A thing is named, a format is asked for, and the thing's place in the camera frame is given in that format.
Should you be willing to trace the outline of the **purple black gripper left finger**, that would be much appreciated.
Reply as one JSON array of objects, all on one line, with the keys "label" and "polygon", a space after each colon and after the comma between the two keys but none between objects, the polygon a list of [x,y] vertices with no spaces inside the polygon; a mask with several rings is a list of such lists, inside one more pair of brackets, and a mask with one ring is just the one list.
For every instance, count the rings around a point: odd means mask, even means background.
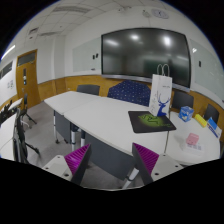
[{"label": "purple black gripper left finger", "polygon": [[72,183],[81,184],[91,153],[91,145],[87,144],[65,156],[65,161],[72,173]]}]

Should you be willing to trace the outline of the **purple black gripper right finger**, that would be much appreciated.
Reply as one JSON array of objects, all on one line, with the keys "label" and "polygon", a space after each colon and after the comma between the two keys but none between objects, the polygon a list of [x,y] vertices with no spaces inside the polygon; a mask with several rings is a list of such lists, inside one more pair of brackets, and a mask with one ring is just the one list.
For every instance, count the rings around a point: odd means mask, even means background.
[{"label": "purple black gripper right finger", "polygon": [[132,154],[135,159],[136,168],[139,170],[143,183],[148,185],[153,182],[151,173],[159,158],[152,150],[137,143],[132,144]]}]

